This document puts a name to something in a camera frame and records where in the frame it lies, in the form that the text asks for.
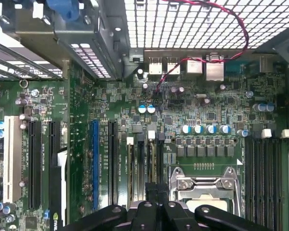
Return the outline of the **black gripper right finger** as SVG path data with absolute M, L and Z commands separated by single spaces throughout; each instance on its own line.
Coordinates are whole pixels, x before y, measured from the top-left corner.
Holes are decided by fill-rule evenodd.
M 158 203 L 162 206 L 164 231 L 268 231 L 263 225 L 244 219 L 212 205 L 199 205 L 191 212 L 169 199 L 166 184 L 158 185 Z

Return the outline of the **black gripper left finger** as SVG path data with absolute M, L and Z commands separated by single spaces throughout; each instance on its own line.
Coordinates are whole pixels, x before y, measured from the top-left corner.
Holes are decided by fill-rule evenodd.
M 63 231 L 155 231 L 157 228 L 157 184 L 145 184 L 146 199 L 130 209 L 109 205 L 61 228 Z

